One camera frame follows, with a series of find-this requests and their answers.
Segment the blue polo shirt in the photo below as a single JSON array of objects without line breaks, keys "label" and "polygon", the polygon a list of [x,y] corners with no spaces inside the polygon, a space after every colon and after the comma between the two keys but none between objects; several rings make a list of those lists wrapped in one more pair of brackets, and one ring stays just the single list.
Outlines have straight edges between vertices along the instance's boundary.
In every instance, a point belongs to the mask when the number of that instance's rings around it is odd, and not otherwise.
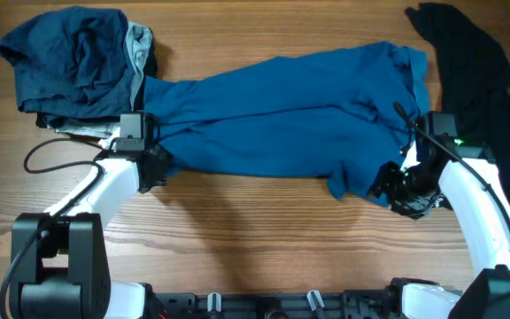
[{"label": "blue polo shirt", "polygon": [[389,42],[276,57],[198,81],[149,79],[144,109],[180,169],[323,177],[366,197],[429,110],[424,52]]}]

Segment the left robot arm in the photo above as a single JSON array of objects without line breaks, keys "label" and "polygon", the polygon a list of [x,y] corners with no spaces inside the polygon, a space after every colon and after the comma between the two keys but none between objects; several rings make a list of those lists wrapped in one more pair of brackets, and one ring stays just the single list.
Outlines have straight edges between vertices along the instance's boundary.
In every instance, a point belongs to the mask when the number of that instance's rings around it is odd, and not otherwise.
[{"label": "left robot arm", "polygon": [[0,288],[3,318],[166,318],[149,284],[111,279],[104,227],[121,204],[166,182],[172,157],[160,121],[123,113],[120,132],[87,161],[86,178],[44,213],[12,225],[11,264]]}]

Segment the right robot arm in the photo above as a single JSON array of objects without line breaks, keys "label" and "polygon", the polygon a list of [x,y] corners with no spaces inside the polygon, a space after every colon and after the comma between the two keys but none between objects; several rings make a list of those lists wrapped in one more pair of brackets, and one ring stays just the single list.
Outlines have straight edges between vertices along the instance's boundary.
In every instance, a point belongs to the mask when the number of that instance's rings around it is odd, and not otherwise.
[{"label": "right robot arm", "polygon": [[467,243],[475,279],[462,293],[420,279],[394,279],[384,290],[382,316],[510,318],[510,206],[498,169],[483,144],[457,137],[454,118],[427,113],[413,122],[401,105],[409,144],[405,161],[381,166],[368,194],[417,220],[444,198]]}]

